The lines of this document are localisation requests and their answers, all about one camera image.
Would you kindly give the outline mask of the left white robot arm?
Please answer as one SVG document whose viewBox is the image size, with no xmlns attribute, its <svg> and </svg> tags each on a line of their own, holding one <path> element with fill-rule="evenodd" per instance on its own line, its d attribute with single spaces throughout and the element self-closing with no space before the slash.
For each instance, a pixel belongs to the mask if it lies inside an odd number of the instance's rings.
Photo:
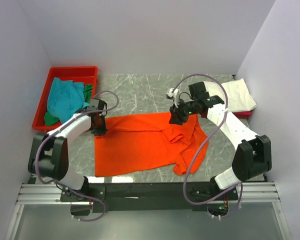
<svg viewBox="0 0 300 240">
<path fill-rule="evenodd" d="M 77 110 L 58 128 L 47 133 L 37 133 L 32 141 L 27 169 L 30 173 L 48 177 L 58 185 L 69 188 L 78 201 L 93 196 L 86 176 L 69 167 L 69 145 L 83 132 L 95 136 L 107 132 L 105 116 L 107 103 L 92 99 L 90 104 Z"/>
</svg>

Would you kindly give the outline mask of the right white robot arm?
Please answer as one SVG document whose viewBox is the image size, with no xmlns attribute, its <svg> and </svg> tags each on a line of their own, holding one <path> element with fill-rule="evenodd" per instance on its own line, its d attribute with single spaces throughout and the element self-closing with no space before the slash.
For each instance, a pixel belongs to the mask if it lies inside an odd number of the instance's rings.
<svg viewBox="0 0 300 240">
<path fill-rule="evenodd" d="M 166 98 L 173 101 L 169 111 L 170 124 L 183 125 L 191 115 L 206 115 L 217 129 L 230 140 L 235 154 L 231 167 L 212 178 L 209 193 L 220 200 L 227 189 L 272 169 L 271 140 L 246 127 L 228 108 L 228 99 L 211 95 L 204 82 L 189 85 L 190 101 L 181 99 L 179 89 L 170 88 Z"/>
</svg>

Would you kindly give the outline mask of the orange t shirt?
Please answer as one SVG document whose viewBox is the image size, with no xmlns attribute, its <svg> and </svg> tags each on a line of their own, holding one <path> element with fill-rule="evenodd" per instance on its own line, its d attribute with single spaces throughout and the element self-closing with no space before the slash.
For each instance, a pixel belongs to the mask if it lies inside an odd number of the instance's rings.
<svg viewBox="0 0 300 240">
<path fill-rule="evenodd" d="M 173 166 L 176 175 L 194 174 L 206 157 L 207 139 L 197 115 L 183 125 L 169 124 L 170 113 L 109 117 L 107 133 L 94 138 L 97 177 L 111 177 Z"/>
</svg>

